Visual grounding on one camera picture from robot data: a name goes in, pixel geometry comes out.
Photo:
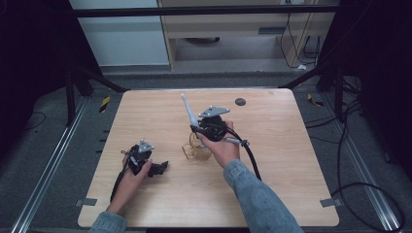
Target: person's right hand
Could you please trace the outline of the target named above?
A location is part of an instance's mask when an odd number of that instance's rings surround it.
[[[226,121],[226,126],[233,129],[233,122]],[[219,142],[212,142],[207,139],[203,134],[196,133],[197,137],[200,139],[202,144],[206,146],[212,154],[215,156],[219,165],[224,168],[224,166],[234,159],[240,159],[239,145],[230,143],[226,140],[221,140]],[[229,133],[225,135],[226,138],[232,138],[233,136]]]

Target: dark background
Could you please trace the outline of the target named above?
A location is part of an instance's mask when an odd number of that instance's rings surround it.
[[[342,49],[337,62],[344,75],[360,78],[360,100],[388,159],[403,165],[412,180],[412,2],[344,0],[341,4],[357,5],[360,10],[335,15],[321,60]]]
[[[0,12],[7,7],[0,16],[0,160],[20,135],[36,100],[65,86],[63,51],[101,75],[77,19],[53,15],[45,6],[72,9],[66,0],[0,2]]]

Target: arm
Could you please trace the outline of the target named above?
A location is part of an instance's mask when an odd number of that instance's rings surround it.
[[[233,122],[226,125],[233,129]],[[224,178],[233,188],[251,232],[303,232],[275,192],[240,161],[239,145],[197,136],[223,167]]]
[[[251,232],[303,232],[276,193],[239,160],[223,169]]]
[[[143,165],[142,170],[134,176],[130,169],[124,172],[123,178],[119,183],[118,190],[112,203],[106,209],[106,212],[100,213],[96,221],[91,226],[91,233],[121,233],[126,230],[127,221],[122,216],[127,204],[133,199],[140,184],[148,176],[151,169],[152,160]]]

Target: metal bracket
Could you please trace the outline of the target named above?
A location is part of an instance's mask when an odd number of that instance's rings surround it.
[[[146,152],[149,150],[153,150],[155,147],[146,143],[144,140],[140,140],[139,144],[139,153]]]
[[[75,201],[75,206],[77,207],[95,206],[96,202],[97,202],[97,199],[93,199],[93,198],[79,199]]]
[[[343,203],[339,198],[338,199],[329,198],[329,199],[321,200],[321,205],[323,208],[329,207],[329,206],[339,207],[339,206],[343,206]]]
[[[200,117],[215,117],[222,114],[227,114],[230,112],[230,109],[219,108],[215,106],[210,106],[203,113],[199,114]]]

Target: gray floor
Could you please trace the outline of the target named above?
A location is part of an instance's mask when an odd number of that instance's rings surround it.
[[[121,86],[132,89],[144,88],[198,88],[198,87],[274,87],[296,79],[304,71],[289,68],[282,59],[274,38],[221,38],[218,43],[194,41],[180,42],[176,68],[169,72],[142,72],[139,76],[108,76]],[[293,93],[304,121],[330,117],[328,107],[318,107],[307,99],[307,92],[314,92],[316,79],[298,87]],[[85,113],[67,151],[51,180],[37,214],[30,224],[33,232],[77,232],[85,229],[77,223],[80,208],[77,199],[86,197],[88,185],[103,150],[113,122],[121,94],[99,83],[92,82],[94,94],[87,98]],[[102,99],[111,96],[107,111],[98,113]],[[41,178],[43,170],[65,129],[65,92],[59,89],[42,98],[35,106],[36,112],[44,113],[45,121],[25,130],[11,151],[11,160],[2,164],[0,177],[0,231],[8,232],[17,220],[31,192]],[[331,93],[321,96],[326,101]],[[345,95],[349,103],[354,96]],[[43,120],[34,114],[27,126]],[[412,183],[397,164],[385,162],[384,152],[377,143],[361,112],[351,114],[348,122],[350,136],[356,142],[366,167],[376,182],[389,191],[406,215],[404,232],[412,232]],[[337,188],[337,144],[340,133],[334,123],[308,129],[312,145],[318,156],[327,186],[332,192]],[[347,148],[341,157],[342,183],[360,181],[359,172]],[[376,211],[363,187],[345,192],[345,197],[356,213],[377,227],[382,227]],[[305,228],[307,232],[375,232],[356,220],[346,207],[337,208],[340,223],[333,228]]]

